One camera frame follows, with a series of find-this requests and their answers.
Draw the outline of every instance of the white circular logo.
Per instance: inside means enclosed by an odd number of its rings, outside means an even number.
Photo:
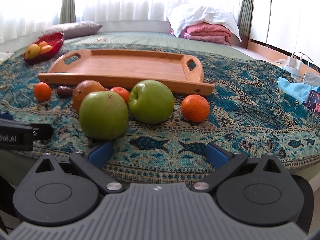
[[[155,186],[155,187],[153,187],[153,189],[154,189],[155,191],[160,191],[160,190],[162,189],[162,187],[160,187],[160,186]]]

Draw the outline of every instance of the wooden tray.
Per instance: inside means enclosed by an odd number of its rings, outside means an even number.
[[[71,64],[65,60],[77,55]],[[194,69],[189,64],[194,62]],[[128,90],[145,79],[161,81],[172,93],[208,96],[215,85],[203,83],[201,62],[194,56],[159,51],[130,49],[74,50],[58,58],[47,73],[40,73],[41,82],[77,85],[83,80],[96,80],[105,87],[120,86]]]

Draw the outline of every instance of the phone screen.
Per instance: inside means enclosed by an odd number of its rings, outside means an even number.
[[[311,90],[308,101],[306,102],[306,107],[320,117],[320,93]]]

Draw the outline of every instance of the paisley pattern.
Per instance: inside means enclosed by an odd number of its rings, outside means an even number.
[[[10,112],[18,121],[50,123],[54,128],[51,140],[35,141],[32,152],[19,154],[38,158],[50,151],[64,156],[75,150],[87,150],[97,143],[82,133],[71,99],[59,99],[56,87],[52,87],[53,96],[48,102],[38,103],[33,97],[33,86],[39,82],[36,74],[46,72],[59,56],[81,48],[148,49],[191,54],[201,61],[205,82],[216,85],[207,98],[211,114],[200,124],[183,118],[180,111],[182,95],[175,95],[172,115],[159,125],[143,125],[130,116],[129,126],[124,136],[114,141],[113,157],[104,168],[116,179],[194,183],[214,170],[204,154],[208,142],[252,157],[273,152],[290,171],[320,161],[319,118],[276,85],[280,76],[291,80],[286,71],[259,60],[110,43],[64,45],[48,62],[28,66],[19,56],[0,66],[0,111]]]

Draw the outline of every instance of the red basket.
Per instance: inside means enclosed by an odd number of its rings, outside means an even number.
[[[52,50],[50,50],[46,53],[39,54],[38,56],[36,56],[34,58],[26,58],[25,53],[23,53],[22,58],[27,64],[33,65],[33,64],[39,63],[41,61],[49,60],[54,55],[56,55],[63,45],[64,34],[63,33],[53,33],[53,34],[43,35],[41,38],[39,38],[39,40],[37,40],[34,43],[39,44],[41,41],[45,41],[49,45],[51,45],[53,47]]]

